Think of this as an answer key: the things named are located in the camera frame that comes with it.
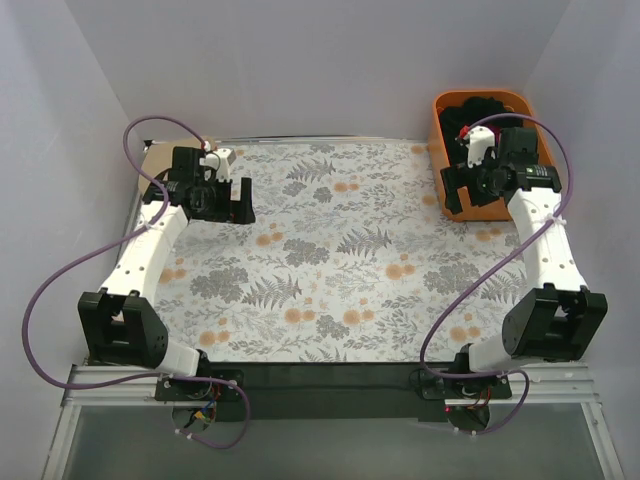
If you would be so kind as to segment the black t-shirt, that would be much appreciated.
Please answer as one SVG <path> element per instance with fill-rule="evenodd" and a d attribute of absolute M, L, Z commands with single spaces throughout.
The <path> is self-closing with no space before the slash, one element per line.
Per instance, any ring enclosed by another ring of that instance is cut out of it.
<path fill-rule="evenodd" d="M 491 115 L 507 113 L 504 103 L 493 97 L 473 96 L 465 100 L 460 106 L 450 106 L 439 114 L 439 123 L 451 165 L 467 161 L 467 148 L 456 138 L 460 130 L 476 121 Z"/>

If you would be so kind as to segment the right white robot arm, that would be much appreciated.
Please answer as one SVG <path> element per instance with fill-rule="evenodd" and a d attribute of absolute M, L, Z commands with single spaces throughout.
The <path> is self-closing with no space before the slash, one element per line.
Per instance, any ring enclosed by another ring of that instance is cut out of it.
<path fill-rule="evenodd" d="M 580 360 L 600 327 L 608 303 L 589 289 L 574 260 L 561 209 L 569 198 L 553 166 L 542 165 L 533 128 L 494 133 L 464 128 L 464 163 L 442 170 L 445 205 L 459 213 L 466 187 L 474 206 L 504 202 L 523 247 L 527 293 L 506 314 L 500 334 L 465 346 L 444 377 L 464 397 L 475 397 L 496 377 L 536 361 Z"/>

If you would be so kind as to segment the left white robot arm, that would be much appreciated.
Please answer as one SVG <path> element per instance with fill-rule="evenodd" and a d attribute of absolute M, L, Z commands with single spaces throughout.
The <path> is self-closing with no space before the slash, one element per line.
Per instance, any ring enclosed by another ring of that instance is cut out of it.
<path fill-rule="evenodd" d="M 229 148 L 173 148 L 170 167 L 142 197 L 137 224 L 143 233 L 127 243 L 99 291 L 83 293 L 78 302 L 92 359 L 179 375 L 178 387 L 193 400 L 211 392 L 213 377 L 199 366 L 200 353 L 171 339 L 154 299 L 165 262 L 190 222 L 255 222 L 251 179 L 241 178 L 239 197 L 232 197 L 235 159 Z"/>

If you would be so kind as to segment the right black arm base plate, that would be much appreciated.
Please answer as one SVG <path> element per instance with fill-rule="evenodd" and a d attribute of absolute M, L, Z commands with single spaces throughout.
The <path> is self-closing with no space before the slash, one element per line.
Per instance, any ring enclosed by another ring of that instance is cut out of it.
<path fill-rule="evenodd" d="M 446 379 L 426 372 L 413 370 L 409 374 L 409 385 L 424 399 L 510 399 L 512 391 L 508 380 L 497 377 L 479 379 Z"/>

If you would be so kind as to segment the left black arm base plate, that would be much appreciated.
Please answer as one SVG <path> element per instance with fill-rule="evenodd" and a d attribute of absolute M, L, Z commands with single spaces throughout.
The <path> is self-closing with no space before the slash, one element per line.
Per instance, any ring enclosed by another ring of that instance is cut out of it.
<path fill-rule="evenodd" d="M 153 398 L 161 402 L 239 401 L 237 388 L 243 384 L 240 370 L 214 370 L 204 377 L 163 376 L 157 383 Z"/>

